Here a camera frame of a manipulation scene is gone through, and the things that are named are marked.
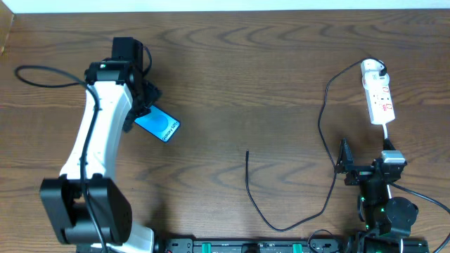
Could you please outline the blue Galaxy smartphone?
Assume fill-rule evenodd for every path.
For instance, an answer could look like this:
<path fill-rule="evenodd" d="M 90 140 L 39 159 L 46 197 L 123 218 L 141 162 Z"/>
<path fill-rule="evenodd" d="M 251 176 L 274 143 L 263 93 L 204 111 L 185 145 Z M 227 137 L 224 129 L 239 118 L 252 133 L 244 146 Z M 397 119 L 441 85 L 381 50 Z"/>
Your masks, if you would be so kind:
<path fill-rule="evenodd" d="M 181 126 L 180 121 L 157 106 L 150 106 L 150 113 L 135 119 L 135 124 L 167 143 Z"/>

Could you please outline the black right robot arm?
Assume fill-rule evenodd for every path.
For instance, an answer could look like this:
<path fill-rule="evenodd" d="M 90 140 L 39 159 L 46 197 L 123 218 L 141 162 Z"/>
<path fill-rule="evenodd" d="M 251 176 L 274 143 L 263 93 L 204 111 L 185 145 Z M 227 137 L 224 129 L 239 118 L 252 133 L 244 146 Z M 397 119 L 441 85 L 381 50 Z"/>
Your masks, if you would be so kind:
<path fill-rule="evenodd" d="M 404 197 L 394 197 L 388 186 L 401 178 L 407 165 L 403 154 L 390 140 L 370 165 L 356 165 L 346 139 L 340 141 L 340 154 L 335 171 L 345 175 L 345 185 L 358 186 L 360 219 L 366 229 L 386 238 L 407 238 L 418 215 L 417 206 Z"/>

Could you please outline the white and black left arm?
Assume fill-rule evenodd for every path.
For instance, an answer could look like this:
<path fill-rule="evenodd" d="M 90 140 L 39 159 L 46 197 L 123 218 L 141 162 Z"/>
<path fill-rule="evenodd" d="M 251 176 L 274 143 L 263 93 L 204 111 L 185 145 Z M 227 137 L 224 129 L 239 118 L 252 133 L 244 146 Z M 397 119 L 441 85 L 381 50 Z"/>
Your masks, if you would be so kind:
<path fill-rule="evenodd" d="M 121 135 L 150 113 L 160 91 L 145 76 L 149 50 L 132 37 L 115 37 L 112 55 L 90 64 L 81 85 L 86 106 L 77 138 L 56 179 L 44 179 L 40 198 L 58 241 L 87 252 L 153 252 L 152 229 L 134 222 L 116 186 Z"/>

